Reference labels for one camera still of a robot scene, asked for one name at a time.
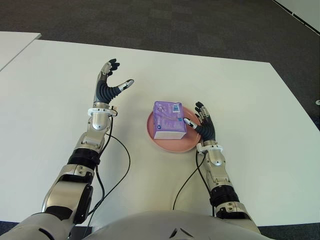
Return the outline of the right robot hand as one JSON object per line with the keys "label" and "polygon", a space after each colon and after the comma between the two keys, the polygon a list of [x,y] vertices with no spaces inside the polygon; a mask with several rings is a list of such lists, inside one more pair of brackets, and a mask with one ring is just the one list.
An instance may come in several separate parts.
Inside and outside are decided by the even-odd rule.
{"label": "right robot hand", "polygon": [[207,108],[200,102],[195,103],[196,116],[200,121],[200,125],[184,117],[184,123],[194,129],[201,137],[203,142],[216,141],[216,131]]}

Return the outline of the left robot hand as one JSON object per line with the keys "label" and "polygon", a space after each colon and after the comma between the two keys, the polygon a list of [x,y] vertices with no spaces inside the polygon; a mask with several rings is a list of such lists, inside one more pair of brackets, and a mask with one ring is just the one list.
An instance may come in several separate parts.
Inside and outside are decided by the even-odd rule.
{"label": "left robot hand", "polygon": [[131,87],[134,83],[133,79],[129,79],[118,86],[108,86],[108,77],[110,77],[115,70],[118,69],[120,63],[117,62],[116,58],[113,58],[106,62],[101,68],[96,82],[94,103],[105,103],[109,104],[112,99],[117,97],[124,90]]}

